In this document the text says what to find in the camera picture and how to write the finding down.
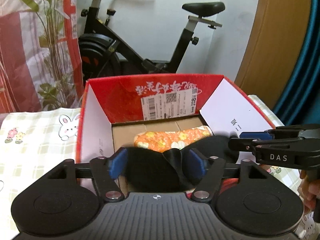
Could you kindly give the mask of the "person's right hand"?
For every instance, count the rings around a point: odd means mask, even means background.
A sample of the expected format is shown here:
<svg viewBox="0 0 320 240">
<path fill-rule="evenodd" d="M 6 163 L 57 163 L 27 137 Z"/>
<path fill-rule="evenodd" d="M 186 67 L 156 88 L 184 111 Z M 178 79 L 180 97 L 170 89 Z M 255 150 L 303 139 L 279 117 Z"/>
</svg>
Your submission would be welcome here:
<svg viewBox="0 0 320 240">
<path fill-rule="evenodd" d="M 315 209 L 316 200 L 319 199 L 319 179 L 310 182 L 304 170 L 300 171 L 300 179 L 302 181 L 298 187 L 298 192 L 303 199 L 304 213 L 307 214 Z"/>
</svg>

